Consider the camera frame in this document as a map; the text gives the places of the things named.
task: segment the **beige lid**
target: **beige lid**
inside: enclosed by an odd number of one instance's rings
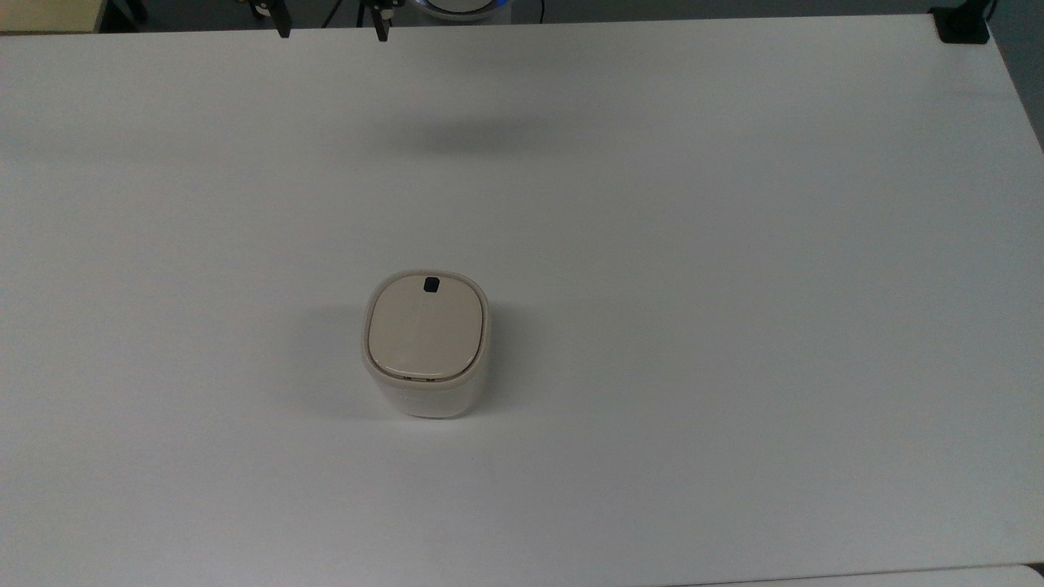
[[[464,281],[407,275],[380,292],[370,316],[367,351],[384,373],[404,379],[449,379],[475,360],[482,303]]]

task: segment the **background floor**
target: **background floor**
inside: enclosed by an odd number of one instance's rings
[[[114,0],[126,10],[124,0]],[[336,0],[286,0],[294,28],[322,25]],[[959,0],[545,0],[545,23],[637,20],[924,14]],[[255,19],[245,0],[144,0],[148,22],[142,31],[272,28]],[[355,26],[357,4],[343,0],[331,27]],[[516,0],[513,22],[536,23],[540,0]],[[416,8],[397,11],[396,26],[422,22]],[[1044,138],[1044,1],[999,0],[990,27],[1000,46],[1022,103]]]

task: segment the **plastic container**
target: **plastic container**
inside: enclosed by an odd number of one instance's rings
[[[452,418],[478,400],[490,351],[490,304],[472,280],[407,271],[370,298],[362,360],[393,405],[410,416]]]

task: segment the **black clamp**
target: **black clamp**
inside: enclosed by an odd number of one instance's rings
[[[374,21],[374,28],[377,29],[377,39],[381,43],[388,40],[388,30],[392,28],[392,17],[395,9],[402,6],[403,0],[362,0],[366,8],[370,9],[370,18]]]
[[[982,13],[991,0],[966,0],[956,8],[929,8],[928,14],[935,19],[935,30],[943,43],[955,45],[986,45],[990,40],[990,29],[986,26],[989,17]]]
[[[283,0],[250,0],[250,3],[254,18],[271,17],[271,22],[276,23],[279,36],[283,39],[290,37],[293,19],[290,18],[290,11],[286,9],[286,2]]]

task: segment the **black cable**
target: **black cable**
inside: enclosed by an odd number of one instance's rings
[[[327,15],[327,20],[323,21],[323,26],[321,28],[326,28],[327,25],[330,24],[330,21],[333,20],[333,16],[337,14],[337,8],[340,7],[340,3],[343,1],[345,0],[337,0],[337,2],[333,5],[333,9],[330,10],[329,15]]]

